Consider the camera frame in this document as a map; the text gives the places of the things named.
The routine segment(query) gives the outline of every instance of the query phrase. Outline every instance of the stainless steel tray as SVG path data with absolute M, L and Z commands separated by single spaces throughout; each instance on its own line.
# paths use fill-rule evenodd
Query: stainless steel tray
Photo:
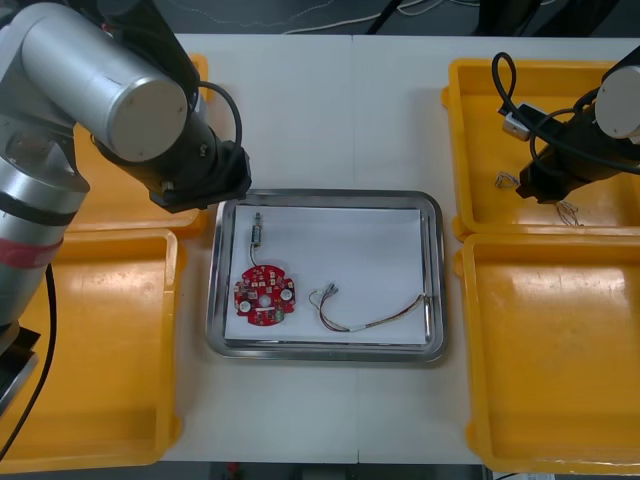
M 237 206 L 336 209 L 418 210 L 425 302 L 425 343 L 329 343 L 225 338 Z M 244 200 L 218 207 L 206 337 L 217 353 L 231 358 L 428 362 L 440 357 L 447 341 L 442 214 L 436 201 L 422 192 L 368 190 L 252 190 Z

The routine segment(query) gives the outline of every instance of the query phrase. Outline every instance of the wire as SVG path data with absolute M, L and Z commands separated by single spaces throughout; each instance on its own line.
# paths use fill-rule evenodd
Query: wire
M 382 26 L 387 23 L 387 20 L 389 20 L 391 15 L 393 15 L 393 12 L 398 9 L 400 3 L 402 3 L 402 0 L 389 0 L 387 5 L 380 12 L 380 15 L 378 15 L 378 18 L 376 18 L 376 21 L 373 22 L 373 24 L 367 30 L 367 35 L 375 35 L 376 33 L 378 33 L 378 30 L 380 30 Z
M 553 117 L 557 117 L 558 115 L 564 115 L 567 113 L 573 113 L 575 115 L 576 112 L 573 108 L 561 108 L 560 110 L 551 112 L 550 114 L 546 115 L 540 122 L 538 122 L 537 128 L 542 128 L 542 126 Z M 529 137 L 529 151 L 531 152 L 531 158 L 533 158 L 533 162 L 540 170 L 551 177 L 562 176 L 564 172 L 545 165 L 544 162 L 540 159 L 540 156 L 536 151 L 536 138 L 537 136 L 535 132 L 531 132 L 531 136 Z
M 401 318 L 411 313 L 420 304 L 420 302 L 424 301 L 427 298 L 424 293 L 421 293 L 420 295 L 418 295 L 418 297 L 414 300 L 414 302 L 411 305 L 401 310 L 400 312 L 396 313 L 395 315 L 383 318 L 382 320 L 376 320 L 375 322 L 370 322 L 365 325 L 360 325 L 356 327 L 345 327 L 344 325 L 340 325 L 339 323 L 329 320 L 327 316 L 324 314 L 324 312 L 322 311 L 322 309 L 324 308 L 325 302 L 329 300 L 331 297 L 333 297 L 336 293 L 338 293 L 338 287 L 336 287 L 335 284 L 332 283 L 325 290 L 314 290 L 313 292 L 311 292 L 309 294 L 309 303 L 311 303 L 311 305 L 313 305 L 316 308 L 316 310 L 318 310 L 320 321 L 326 328 L 328 328 L 333 332 L 340 332 L 340 333 L 359 332 L 362 330 L 366 330 L 367 328 L 373 328 L 373 327 L 377 327 L 378 325 L 383 325 L 385 323 L 390 323 L 396 320 L 400 320 Z M 316 303 L 313 301 L 313 297 L 316 295 L 322 295 L 320 303 Z
M 4 444 L 4 447 L 2 447 L 2 450 L 0 450 L 0 461 L 4 459 L 5 455 L 11 448 L 11 445 L 13 445 L 13 442 L 15 441 L 16 437 L 20 433 L 20 430 L 22 429 L 24 422 L 27 420 L 27 417 L 31 413 L 31 409 L 33 408 L 36 401 L 38 400 L 38 396 L 42 391 L 42 387 L 44 387 L 44 384 L 47 381 L 47 377 L 49 376 L 51 363 L 53 362 L 53 354 L 55 352 L 55 347 L 56 347 L 56 336 L 58 333 L 58 313 L 57 313 L 57 306 L 56 306 L 56 286 L 53 280 L 53 268 L 51 267 L 51 264 L 47 266 L 47 270 L 45 271 L 45 278 L 47 282 L 47 295 L 49 296 L 49 323 L 50 323 L 49 344 L 47 346 L 47 355 L 45 357 L 44 365 L 42 367 L 42 373 L 40 374 L 40 380 L 38 380 L 38 384 L 36 385 L 36 388 L 33 390 L 31 399 L 29 399 L 29 403 L 27 403 L 27 406 L 25 407 L 24 412 L 22 413 L 22 416 L 20 417 L 20 419 L 18 420 L 18 423 L 16 424 L 15 428 L 11 432 L 11 435 L 9 435 L 9 439 Z
M 238 158 L 242 151 L 242 119 L 240 118 L 240 111 L 238 110 L 238 106 L 236 102 L 233 101 L 233 98 L 229 93 L 222 88 L 220 85 L 212 82 L 205 82 L 204 80 L 199 83 L 201 87 L 208 88 L 213 90 L 222 98 L 224 98 L 231 109 L 231 113 L 233 115 L 233 121 L 236 124 L 236 140 L 233 145 L 233 150 L 231 150 L 231 155 L 229 156 L 229 160 L 227 160 L 227 170 L 233 168 L 235 160 Z M 221 178 L 224 178 L 227 172 L 223 172 Z
M 456 5 L 464 5 L 465 7 L 479 7 L 480 2 L 472 2 L 472 1 L 464 1 L 464 0 L 449 0 L 451 3 L 455 3 Z
M 413 0 L 412 2 L 408 2 L 408 3 L 405 3 L 405 4 L 399 5 L 397 10 L 398 10 L 398 12 L 402 13 L 403 15 L 415 16 L 415 15 L 410 15 L 410 14 L 404 13 L 402 11 L 402 9 L 406 8 L 406 7 L 413 7 L 414 5 L 418 5 L 420 3 L 424 3 L 425 1 L 426 0 Z M 378 18 L 379 16 L 380 16 L 380 13 L 374 13 L 373 15 L 369 15 L 367 17 L 353 18 L 351 20 L 343 20 L 341 22 L 329 23 L 327 25 L 319 25 L 317 27 L 296 28 L 295 30 L 287 30 L 286 32 L 283 32 L 282 35 L 291 35 L 291 34 L 294 34 L 294 33 L 305 33 L 305 32 L 317 32 L 317 31 L 320 31 L 320 30 L 329 30 L 330 28 L 341 27 L 343 25 L 353 25 L 353 24 L 356 24 L 356 23 L 368 22 L 370 20 L 374 20 L 374 19 Z
M 418 15 L 422 15 L 423 13 L 427 13 L 429 10 L 433 10 L 434 8 L 439 7 L 440 5 L 442 5 L 445 2 L 445 0 L 436 0 L 434 3 L 432 3 L 431 5 L 423 8 L 422 10 L 418 10 L 417 12 L 406 12 L 403 10 L 403 8 L 406 8 L 407 6 L 405 5 L 404 7 L 402 5 L 400 5 L 398 7 L 398 12 L 401 13 L 402 15 L 405 15 L 407 17 L 417 17 Z
M 500 52 L 495 57 L 493 57 L 493 61 L 491 62 L 491 75 L 493 77 L 493 83 L 496 86 L 496 90 L 498 90 L 498 95 L 506 105 L 507 109 L 513 114 L 513 116 L 522 123 L 525 127 L 529 129 L 531 134 L 535 134 L 540 137 L 542 140 L 547 142 L 549 145 L 557 148 L 558 150 L 579 157 L 582 160 L 587 162 L 596 163 L 598 165 L 602 165 L 604 167 L 611 168 L 613 170 L 618 170 L 620 172 L 632 173 L 634 175 L 640 175 L 640 168 L 630 167 L 628 165 L 624 165 L 618 162 L 612 162 L 610 160 L 596 157 L 590 153 L 584 152 L 578 148 L 572 147 L 560 140 L 556 140 L 553 135 L 549 135 L 548 133 L 542 131 L 540 128 L 537 128 L 536 125 L 529 120 L 518 107 L 513 103 L 509 95 L 504 89 L 502 82 L 500 81 L 500 75 L 498 73 L 498 65 L 500 60 L 506 60 L 509 63 L 510 68 L 512 68 L 512 75 L 515 74 L 515 65 L 513 64 L 513 59 L 509 56 L 508 53 Z

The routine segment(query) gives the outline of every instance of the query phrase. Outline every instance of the floor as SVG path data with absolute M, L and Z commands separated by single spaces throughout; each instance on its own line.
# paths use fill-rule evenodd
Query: floor
M 326 25 L 367 17 L 388 0 L 155 0 L 174 31 L 179 33 L 270 33 Z M 468 35 L 476 26 L 478 8 L 444 0 L 418 16 L 393 15 L 380 35 Z M 567 0 L 541 7 L 525 32 L 535 31 Z M 424 0 L 410 10 L 420 11 L 438 0 Z M 640 37 L 640 2 L 622 0 L 594 36 Z M 318 34 L 359 35 L 371 24 L 351 24 Z
M 305 466 L 242 464 L 243 480 L 483 480 L 482 467 L 467 465 L 353 465 Z M 226 464 L 160 462 L 148 467 L 5 475 L 8 480 L 226 480 Z

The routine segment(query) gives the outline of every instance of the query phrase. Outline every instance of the red circuit board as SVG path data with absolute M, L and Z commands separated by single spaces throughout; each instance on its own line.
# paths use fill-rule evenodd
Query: red circuit board
M 238 315 L 261 327 L 282 322 L 296 304 L 293 281 L 273 265 L 259 265 L 244 272 L 242 281 L 233 287 L 233 298 Z

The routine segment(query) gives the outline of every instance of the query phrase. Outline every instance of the white table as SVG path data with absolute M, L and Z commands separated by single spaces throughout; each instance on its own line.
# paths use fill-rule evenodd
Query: white table
M 478 463 L 466 447 L 466 352 L 452 159 L 440 90 L 457 57 L 617 60 L 633 39 L 182 35 L 234 96 L 256 188 L 422 190 L 442 207 L 449 349 L 438 365 L 227 360 L 204 340 L 211 239 L 189 242 L 177 340 L 183 434 L 166 460 Z M 233 135 L 222 100 L 212 123 Z

